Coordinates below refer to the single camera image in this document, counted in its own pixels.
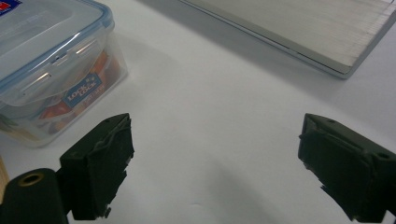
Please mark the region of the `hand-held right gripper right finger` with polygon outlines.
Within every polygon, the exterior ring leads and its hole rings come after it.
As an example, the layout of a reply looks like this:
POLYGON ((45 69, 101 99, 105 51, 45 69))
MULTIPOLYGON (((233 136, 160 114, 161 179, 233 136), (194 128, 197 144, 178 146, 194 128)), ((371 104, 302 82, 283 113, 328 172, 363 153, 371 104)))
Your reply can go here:
POLYGON ((396 217, 396 153, 314 114, 304 116, 299 138, 298 158, 349 219, 380 223, 387 212, 396 217))

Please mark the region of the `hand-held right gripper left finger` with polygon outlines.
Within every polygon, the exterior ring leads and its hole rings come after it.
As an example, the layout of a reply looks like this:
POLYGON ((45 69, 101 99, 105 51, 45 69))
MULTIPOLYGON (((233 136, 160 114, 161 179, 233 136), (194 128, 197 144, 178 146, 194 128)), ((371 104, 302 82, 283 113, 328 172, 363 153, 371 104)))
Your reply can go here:
POLYGON ((96 220, 109 215, 109 205, 127 176, 133 156, 127 113, 104 119, 61 156, 68 207, 74 219, 96 220))

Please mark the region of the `clear container with blue-rimmed lid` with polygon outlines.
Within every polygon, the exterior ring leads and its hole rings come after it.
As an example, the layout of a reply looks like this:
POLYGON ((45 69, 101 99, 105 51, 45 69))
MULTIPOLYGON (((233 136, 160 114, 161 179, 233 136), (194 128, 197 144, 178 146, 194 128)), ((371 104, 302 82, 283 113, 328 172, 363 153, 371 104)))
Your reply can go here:
POLYGON ((0 0, 0 136, 51 142, 127 74, 111 9, 95 0, 0 0))

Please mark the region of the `wooden board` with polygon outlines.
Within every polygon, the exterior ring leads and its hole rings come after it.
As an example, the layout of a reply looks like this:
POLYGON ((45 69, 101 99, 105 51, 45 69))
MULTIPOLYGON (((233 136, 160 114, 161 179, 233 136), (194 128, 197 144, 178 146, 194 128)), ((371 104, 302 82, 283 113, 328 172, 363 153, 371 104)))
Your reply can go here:
POLYGON ((3 201, 5 189, 9 181, 7 168, 4 165, 2 157, 0 156, 0 203, 3 201))

